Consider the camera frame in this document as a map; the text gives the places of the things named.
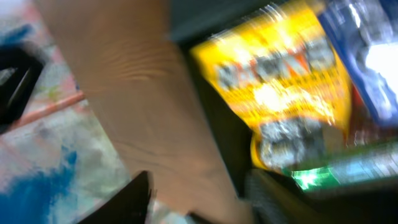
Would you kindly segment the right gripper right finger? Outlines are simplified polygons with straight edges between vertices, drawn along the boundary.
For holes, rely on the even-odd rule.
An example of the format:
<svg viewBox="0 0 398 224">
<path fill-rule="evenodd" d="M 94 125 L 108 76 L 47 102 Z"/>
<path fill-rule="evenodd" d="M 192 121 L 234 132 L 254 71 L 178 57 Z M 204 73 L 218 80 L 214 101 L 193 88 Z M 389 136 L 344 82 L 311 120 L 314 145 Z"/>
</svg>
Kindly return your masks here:
<svg viewBox="0 0 398 224">
<path fill-rule="evenodd" d="M 397 223 L 397 183 L 304 192 L 290 177 L 251 169 L 245 193 L 256 223 Z"/>
</svg>

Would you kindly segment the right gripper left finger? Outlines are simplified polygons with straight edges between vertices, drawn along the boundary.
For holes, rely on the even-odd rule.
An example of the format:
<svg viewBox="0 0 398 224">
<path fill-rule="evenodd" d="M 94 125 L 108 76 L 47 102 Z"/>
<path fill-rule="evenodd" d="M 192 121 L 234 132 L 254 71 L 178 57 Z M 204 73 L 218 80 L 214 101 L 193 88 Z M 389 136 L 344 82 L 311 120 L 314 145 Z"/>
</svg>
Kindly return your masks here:
<svg viewBox="0 0 398 224">
<path fill-rule="evenodd" d="M 142 171 L 78 224 L 144 224 L 152 198 L 152 174 Z"/>
</svg>

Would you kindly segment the green candy bar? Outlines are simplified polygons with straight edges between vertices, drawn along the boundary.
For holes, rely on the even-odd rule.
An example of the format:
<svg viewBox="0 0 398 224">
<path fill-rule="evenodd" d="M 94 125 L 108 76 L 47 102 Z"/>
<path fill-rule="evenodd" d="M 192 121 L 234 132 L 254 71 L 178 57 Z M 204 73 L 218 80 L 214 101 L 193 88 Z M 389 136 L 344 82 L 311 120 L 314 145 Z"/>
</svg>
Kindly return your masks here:
<svg viewBox="0 0 398 224">
<path fill-rule="evenodd" d="M 397 139 L 348 148 L 322 159 L 285 167 L 305 192 L 373 184 L 397 179 Z"/>
</svg>

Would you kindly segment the yellow candy bag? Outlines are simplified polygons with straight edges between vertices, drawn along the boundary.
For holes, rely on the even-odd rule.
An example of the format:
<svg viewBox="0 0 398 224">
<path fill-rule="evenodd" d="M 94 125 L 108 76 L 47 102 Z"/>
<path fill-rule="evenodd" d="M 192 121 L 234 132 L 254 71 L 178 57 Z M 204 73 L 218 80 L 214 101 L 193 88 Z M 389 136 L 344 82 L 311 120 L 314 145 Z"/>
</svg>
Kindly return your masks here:
<svg viewBox="0 0 398 224">
<path fill-rule="evenodd" d="M 203 78 L 253 131 L 256 167 L 326 153 L 349 127 L 351 80 L 308 1 L 268 4 L 191 49 Z"/>
</svg>

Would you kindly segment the black gift box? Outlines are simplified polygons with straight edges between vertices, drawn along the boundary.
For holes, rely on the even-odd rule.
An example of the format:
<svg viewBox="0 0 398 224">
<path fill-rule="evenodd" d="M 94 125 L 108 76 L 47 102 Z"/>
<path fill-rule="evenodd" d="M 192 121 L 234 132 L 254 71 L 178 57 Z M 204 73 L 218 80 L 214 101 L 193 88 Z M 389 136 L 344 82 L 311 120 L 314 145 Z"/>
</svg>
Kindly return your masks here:
<svg viewBox="0 0 398 224">
<path fill-rule="evenodd" d="M 203 78 L 199 66 L 191 54 L 191 49 L 207 41 L 212 35 L 242 24 L 248 17 L 268 4 L 281 5 L 289 1 L 179 1 L 170 2 L 170 38 L 178 45 L 188 63 L 188 69 L 195 82 L 201 104 L 205 110 L 219 152 L 233 182 L 234 189 L 241 200 L 250 204 L 245 193 L 246 173 L 251 169 L 260 169 L 289 177 L 280 171 L 256 167 L 251 158 L 253 131 L 226 104 L 219 93 Z M 308 1 L 316 14 L 319 1 Z M 325 128 L 326 146 L 324 155 L 308 160 L 322 159 L 332 154 L 345 152 L 348 148 L 345 137 L 335 137 L 330 128 Z M 396 180 L 384 180 L 373 184 L 386 185 Z"/>
</svg>

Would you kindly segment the dark blue Eclipse gum pack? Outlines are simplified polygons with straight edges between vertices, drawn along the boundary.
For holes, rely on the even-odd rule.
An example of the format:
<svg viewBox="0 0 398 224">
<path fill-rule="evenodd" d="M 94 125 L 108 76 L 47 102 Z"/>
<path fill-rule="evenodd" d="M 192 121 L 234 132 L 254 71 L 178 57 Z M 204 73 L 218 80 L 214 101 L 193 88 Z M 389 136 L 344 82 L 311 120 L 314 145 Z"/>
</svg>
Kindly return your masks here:
<svg viewBox="0 0 398 224">
<path fill-rule="evenodd" d="M 373 120 L 397 126 L 397 0 L 319 1 L 317 17 Z"/>
</svg>

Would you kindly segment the red Hacks candy bag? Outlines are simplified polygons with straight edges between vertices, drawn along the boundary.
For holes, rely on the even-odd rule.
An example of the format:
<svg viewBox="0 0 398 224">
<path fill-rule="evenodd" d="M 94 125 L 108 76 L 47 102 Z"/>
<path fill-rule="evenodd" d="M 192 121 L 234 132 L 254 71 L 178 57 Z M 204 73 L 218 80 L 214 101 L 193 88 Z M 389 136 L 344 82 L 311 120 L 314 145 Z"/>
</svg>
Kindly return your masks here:
<svg viewBox="0 0 398 224">
<path fill-rule="evenodd" d="M 345 137 L 347 146 L 363 146 L 397 138 L 397 128 L 383 128 L 373 121 L 355 86 L 352 86 L 351 99 L 352 112 Z"/>
</svg>

